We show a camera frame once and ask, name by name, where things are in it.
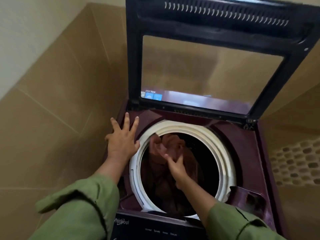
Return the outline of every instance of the white rubber rim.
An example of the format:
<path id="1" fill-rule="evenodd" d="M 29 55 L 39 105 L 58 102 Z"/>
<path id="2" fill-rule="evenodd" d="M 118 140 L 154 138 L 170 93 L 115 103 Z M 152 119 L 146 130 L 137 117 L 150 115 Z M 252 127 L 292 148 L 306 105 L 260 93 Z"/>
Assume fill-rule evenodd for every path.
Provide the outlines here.
<path id="1" fill-rule="evenodd" d="M 185 133 L 197 138 L 205 144 L 214 155 L 219 170 L 219 185 L 215 198 L 222 202 L 225 202 L 228 199 L 230 186 L 236 185 L 236 174 L 230 155 L 219 138 L 203 126 L 164 120 L 151 126 L 145 133 L 143 133 L 139 139 L 140 148 L 130 160 L 130 185 L 143 210 L 164 212 L 147 196 L 142 186 L 140 175 L 142 155 L 149 145 L 150 137 L 154 133 L 158 136 L 162 136 L 167 133 Z M 197 215 L 188 217 L 199 219 Z"/>

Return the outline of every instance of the washing machine drum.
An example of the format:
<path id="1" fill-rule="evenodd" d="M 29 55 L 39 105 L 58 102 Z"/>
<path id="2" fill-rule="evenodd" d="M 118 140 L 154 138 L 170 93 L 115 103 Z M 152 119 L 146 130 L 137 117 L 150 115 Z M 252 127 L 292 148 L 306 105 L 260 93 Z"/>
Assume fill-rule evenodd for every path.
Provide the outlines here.
<path id="1" fill-rule="evenodd" d="M 163 207 L 162 200 L 155 197 L 149 190 L 145 190 L 141 178 L 142 162 L 149 159 L 149 142 L 153 134 L 163 136 L 165 134 L 176 134 L 184 140 L 186 147 L 190 148 L 198 162 L 199 181 L 198 184 L 219 201 L 228 199 L 230 186 L 236 185 L 236 175 L 230 154 L 219 138 L 209 129 L 192 124 L 176 121 L 161 121 L 151 126 L 139 138 L 140 148 L 130 161 L 130 184 L 140 206 L 145 211 L 159 211 L 167 213 L 168 207 Z M 183 216 L 198 219 L 189 202 L 184 199 L 184 194 L 176 190 L 176 197 L 183 205 L 179 213 Z"/>

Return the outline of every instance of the sticker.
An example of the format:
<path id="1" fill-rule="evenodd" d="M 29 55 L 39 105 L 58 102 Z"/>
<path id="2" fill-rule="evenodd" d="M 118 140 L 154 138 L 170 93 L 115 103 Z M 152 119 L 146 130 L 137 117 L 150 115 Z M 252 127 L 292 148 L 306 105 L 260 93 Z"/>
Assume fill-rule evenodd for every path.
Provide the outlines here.
<path id="1" fill-rule="evenodd" d="M 158 100 L 158 101 L 161 101 L 161 99 L 162 99 L 162 94 L 154 94 L 154 96 L 153 96 L 153 100 Z"/>
<path id="2" fill-rule="evenodd" d="M 153 99 L 154 93 L 146 92 L 145 98 L 146 99 Z"/>

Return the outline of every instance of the cuff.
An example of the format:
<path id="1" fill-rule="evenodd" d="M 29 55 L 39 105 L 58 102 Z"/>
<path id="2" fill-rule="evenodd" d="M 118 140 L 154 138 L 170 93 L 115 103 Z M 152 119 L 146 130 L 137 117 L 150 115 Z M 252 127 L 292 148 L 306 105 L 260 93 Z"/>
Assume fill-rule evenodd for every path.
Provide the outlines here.
<path id="1" fill-rule="evenodd" d="M 57 193 L 47 196 L 35 205 L 38 213 L 58 209 L 74 198 L 84 198 L 98 209 L 106 223 L 106 231 L 112 232 L 119 205 L 119 190 L 115 183 L 104 176 L 93 175 L 67 186 Z"/>
<path id="2" fill-rule="evenodd" d="M 206 230 L 210 239 L 237 239 L 249 224 L 267 227 L 257 216 L 237 207 L 216 203 L 209 211 Z"/>

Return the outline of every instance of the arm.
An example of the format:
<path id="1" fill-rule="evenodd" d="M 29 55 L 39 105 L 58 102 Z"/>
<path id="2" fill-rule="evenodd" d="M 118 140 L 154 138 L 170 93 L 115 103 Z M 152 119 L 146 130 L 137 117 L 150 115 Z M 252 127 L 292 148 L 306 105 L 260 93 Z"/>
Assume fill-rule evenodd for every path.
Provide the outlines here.
<path id="1" fill-rule="evenodd" d="M 134 134 L 139 118 L 129 130 L 126 113 L 123 129 L 111 118 L 113 134 L 108 140 L 108 158 L 93 176 L 76 181 L 36 204 L 39 213 L 57 211 L 30 237 L 38 239 L 110 239 L 119 204 L 117 184 L 130 158 L 139 149 Z"/>
<path id="2" fill-rule="evenodd" d="M 182 156 L 177 162 L 167 154 L 164 157 L 177 182 L 177 188 L 187 197 L 210 239 L 284 240 L 282 236 L 269 229 L 260 218 L 237 207 L 219 202 L 203 190 L 187 175 Z"/>

